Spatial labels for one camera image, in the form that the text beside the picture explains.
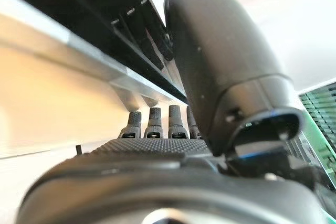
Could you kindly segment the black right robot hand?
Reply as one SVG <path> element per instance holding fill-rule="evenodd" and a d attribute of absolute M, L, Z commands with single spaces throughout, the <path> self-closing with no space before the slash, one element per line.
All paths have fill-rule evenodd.
<path fill-rule="evenodd" d="M 126 130 L 65 160 L 28 190 L 17 223 L 327 223 L 333 207 L 316 166 L 289 154 L 302 104 L 236 0 L 165 0 L 199 137 Z"/>

